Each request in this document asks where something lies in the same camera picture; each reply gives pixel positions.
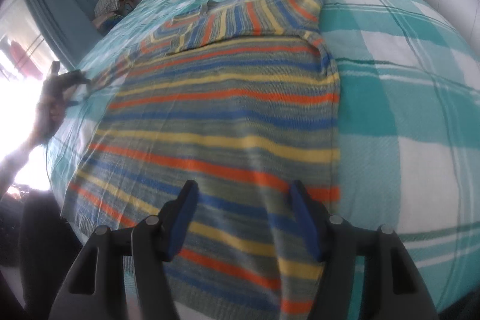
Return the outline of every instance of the striped sweater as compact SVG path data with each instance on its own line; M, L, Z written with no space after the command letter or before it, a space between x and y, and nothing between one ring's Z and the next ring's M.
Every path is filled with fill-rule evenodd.
M174 299L215 319L304 318L322 269L287 205L289 183L339 200L340 85L322 5L209 1L126 51L94 82L127 74L63 214L86 235L132 226L195 179L197 211L166 265Z

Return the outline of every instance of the orange stripe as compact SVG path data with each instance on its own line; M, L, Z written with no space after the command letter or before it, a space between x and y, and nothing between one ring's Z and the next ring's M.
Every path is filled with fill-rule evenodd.
M207 27L205 28L205 33L203 34L203 39L200 46L204 46L208 43L210 35L212 34L213 21L215 21L215 14L212 14L210 17L208 17Z
M289 301L286 299L282 299L282 304L280 306L282 312L290 313L290 314L301 314L301 313L309 313L311 310L311 306L313 305L313 301Z
M260 26L260 21L258 21L257 15L255 13L254 8L254 3L253 2L247 2L247 13L248 16L250 17L251 24L253 25L253 31L252 34L254 36L260 36L262 34L262 27Z
M137 106L145 103L162 103L180 100L212 100L225 99L232 97L249 97L258 100L265 100L267 102L283 102L296 103L299 105L315 105L325 102L338 102L338 95L327 93L324 95L295 95L282 93L268 93L260 91L251 91L244 88L231 88L224 91L209 91L209 92L195 92L195 93L177 93L172 95L154 96L148 98L140 98L134 100L127 100L125 102L112 103L109 106L110 110L120 109L122 107Z
M164 42L162 42L162 43L160 43L160 44L157 44L157 45L154 45L154 46L148 46L148 47L147 47L147 46L144 44L144 41L142 41L142 42L140 43L140 52L143 53L143 54L145 54L145 53L150 53L150 52L153 52L153 51L156 50L156 49L163 48L163 47L169 45L170 43L171 43L171 39L168 39L168 40L166 40L166 41L164 41Z
M89 149L113 153L115 155L125 156L135 160L142 160L144 162L153 163L164 167L202 172L217 178L266 186L285 193L289 189L289 184L286 181L272 174L268 174L267 172L224 167L217 164L202 162L201 160L172 158L169 156L155 155L153 153L145 153L105 144L90 144Z
M318 46L318 44L322 44L323 43L323 39L322 38L318 38L316 39L312 44L315 45L315 46Z
M284 45L275 45L271 47L243 47L243 48L235 48L235 49L226 49L224 51L217 51L217 52L210 52L206 53L205 55L198 55L198 56L193 56L193 57L187 57L187 58L182 58L180 60L172 60L169 62L165 62L162 64L158 65L153 65L152 67L148 67L145 69L141 69L138 71L131 71L129 75L134 76L134 75L141 75L145 74L147 72L155 71L160 68L165 68L169 67L171 65L178 65L178 64L183 64L183 63L189 63L195 60L203 60L203 59L209 59L214 56L221 56L221 55L233 55L235 53L241 53L241 52L275 52L275 51L285 51L285 52L290 52L290 53L299 53L299 52L309 52L312 53L313 55L318 55L318 49L313 47L313 46L294 46L294 47L287 47Z
M88 202L94 204L97 206L100 210L104 211L106 214L108 214L111 218L113 218L115 221L119 221L120 224L123 224L126 227L130 226L135 226L137 223L128 217L126 217L124 214L121 214L117 210L115 210L113 207L111 207L109 204L105 203L104 200L96 197L89 191L85 190L84 188L81 188L80 186L76 185L75 183L70 183L70 188L77 192L79 195L81 195L83 198L88 200Z
M198 18L198 15L191 16L189 18L183 19L181 21L175 22L174 24L172 23L172 20L165 22L163 25L165 28L174 28L180 25L185 25L188 24L189 22L192 22Z
M243 269L242 267L234 266L220 260L201 255L197 252L187 250L186 248L183 248L178 255L193 263L208 267L209 269L222 272L235 278L241 278L250 281L267 289L279 290L281 286L280 278L264 278L260 275L254 274L251 271Z
M303 7L299 6L296 0L288 0L288 2L292 5L292 7L296 10L297 13L301 14L306 19L309 19L310 21L314 21L314 22L318 21L317 17L313 16L308 11L306 11Z
M315 201L339 201L340 200L340 187L335 186L331 188L325 187L308 187L308 194Z

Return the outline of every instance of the cable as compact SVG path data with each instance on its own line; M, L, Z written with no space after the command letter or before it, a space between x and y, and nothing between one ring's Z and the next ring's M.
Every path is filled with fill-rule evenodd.
M46 177L49 179L50 190L53 191L52 181L50 180L50 175L49 175L49 165L47 164L48 157L49 157L49 141L50 140L48 140L45 145L45 171L46 171Z

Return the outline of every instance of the yellow stripe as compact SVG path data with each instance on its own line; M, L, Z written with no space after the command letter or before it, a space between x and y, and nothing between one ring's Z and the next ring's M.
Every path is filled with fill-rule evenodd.
M141 211L146 212L147 214L158 214L159 212L158 208L142 201L141 199L125 193L123 190L120 190L119 188L112 186L109 183L96 178L95 176L85 173L82 170L78 170L77 175L83 179L86 179L88 182L91 182L99 186L100 188L108 191L122 201L133 205ZM188 230L189 232L192 232L194 234L203 236L214 241L222 242L230 247L236 248L239 251L251 255L260 255L272 258L275 258L277 256L275 247L271 244L264 244L253 240L240 239L225 231L221 231L217 228L212 228L210 226L197 223L195 221L190 223ZM303 279L316 280L318 279L319 273L321 272L321 267L312 266L306 263L294 262L283 258L278 258L278 267L280 269L280 272L284 275Z
M179 41L178 41L179 44L178 44L178 46L175 48L175 50L173 51L173 53L178 53L178 52L181 52L181 51L183 50L183 45L184 45L184 43L185 43L185 36L187 35L187 33L188 33L189 31L191 31L191 28L192 28L193 25L194 25L193 22L192 22L191 24L189 24L189 26L187 27L187 30L184 31L184 33L182 33L182 34L180 35L180 38L179 38Z
M97 185L98 187L101 187L102 189L108 191L109 193L113 194L115 197L121 199L122 201L133 205L134 207L136 207L136 209L145 211L148 214L158 214L159 212L159 210L156 207L150 205L149 203L144 202L139 198L133 197L130 194L125 193L123 190L120 190L118 187L115 187L110 183L104 182L93 175L87 174L82 170L78 170L77 175L83 179L86 179L88 182L91 182L94 185Z
M197 144L214 148L233 148L245 150L248 148L261 148L284 159L305 163L331 163L340 159L339 150L303 149L277 144L261 136L246 136L242 138L226 136L203 136L194 133L154 132L148 130L101 130L97 129L99 136L114 136L161 141L164 143Z
M270 11L267 6L267 2L265 0L260 1L260 6L262 7L263 12L267 16L268 20L272 24L276 34L283 34L284 29L278 24L277 20L275 19L274 15Z
M317 80L317 79L313 79L311 77L306 77L306 76L293 76L288 74L248 75L248 74L231 73L231 74L209 75L209 76L198 77L198 78L178 80L176 82L157 83L151 86L133 88L132 90L127 90L127 91L120 91L117 93L117 97L140 94L140 93L143 93L146 91L152 91L152 90L160 90L161 88L173 88L173 87L196 85L196 84L203 84L203 83L216 83L216 82L223 82L225 80L230 80L230 79L245 80L248 82L285 82L285 83L301 83L301 84L308 84L308 85L314 85L314 86L322 86L322 85L334 83L336 80L339 79L339 75L335 73L333 75L329 75L323 80Z
M221 16L220 16L220 33L218 34L217 39L225 37L225 34L227 32L227 11L222 10Z
M260 255L270 258L277 257L275 246L272 244L263 244L251 240L239 239L225 231L221 231L217 228L212 228L195 221L190 223L188 230L189 232L204 236L205 238L209 238L211 240L219 241L251 255ZM280 273L289 277L318 280L323 270L322 265L310 265L280 257L277 258L277 261Z
M213 10L213 12L215 12L215 14L218 14L218 13L222 12L223 10L233 9L234 6L236 6L237 4L244 4L246 2L256 2L256 1L259 1L259 0L248 0L248 1L237 0L237 1L234 1L232 3L225 4L223 6L217 6Z
M276 257L275 246L272 244L259 243L253 240L239 239L225 231L217 228L212 228L204 224L192 221L188 228L189 232L204 236L215 241L227 244L230 247L236 248L239 251L246 252L251 255L261 255L267 257Z
M271 42L271 41L279 41L279 43L284 43L285 41L290 41L290 40L291 41L301 40L301 38L290 37L290 36L281 36L281 37L277 37L277 36L257 36L255 38L243 38L243 37L242 38L234 38L233 40L224 40L224 41L220 41L219 43L209 44L208 47L203 46L203 47L199 47L199 48L190 49L188 51L188 54L193 56L193 55L195 55L196 52L202 52L202 51L205 51L205 50L210 50L212 48L216 49L216 48L223 48L225 46L234 45L237 42L237 40L242 40L242 43L268 43L268 42ZM145 62L145 63L135 64L134 67L144 67L145 65L155 64L155 63L164 61L166 59L174 60L174 59L176 59L177 57L180 57L180 56L185 56L185 53L181 52L181 53L176 53L174 55L162 56L162 57L150 60L150 61Z
M318 13L320 12L320 4L315 2L314 0L303 0L304 2L308 3L308 5L310 6L311 10L313 11L310 11L311 14L314 14L315 16L318 15Z
M313 265L278 258L280 273L290 277L318 280L323 272L323 265Z
M162 42L162 41L169 40L169 39L171 39L171 38L173 38L173 37L176 37L176 36L177 36L176 34L170 34L169 36L166 36L166 37L160 36L159 39L156 39L156 38L154 37L154 34L151 33L151 34L150 34L150 41L151 41L152 43L160 43L160 42Z
M173 17L170 22L171 24L176 24L177 22L183 21L184 19L192 18L194 16L199 16L200 13L191 13L191 14L185 14L184 16L175 16Z

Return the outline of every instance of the screw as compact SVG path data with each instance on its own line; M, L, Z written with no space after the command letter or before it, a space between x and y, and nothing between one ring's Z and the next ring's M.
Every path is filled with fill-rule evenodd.
M330 216L330 222L336 226L342 224L343 219L338 214L333 214Z
M95 233L97 235L104 235L107 233L107 231L109 230L109 228L107 226L98 226L96 229L95 229Z
M146 219L145 219L145 223L148 225L148 226L155 226L158 224L158 222L160 221L160 219L158 218L158 216L148 216Z
M393 228L387 224L383 224L380 227L380 230L386 235L391 235L393 233Z

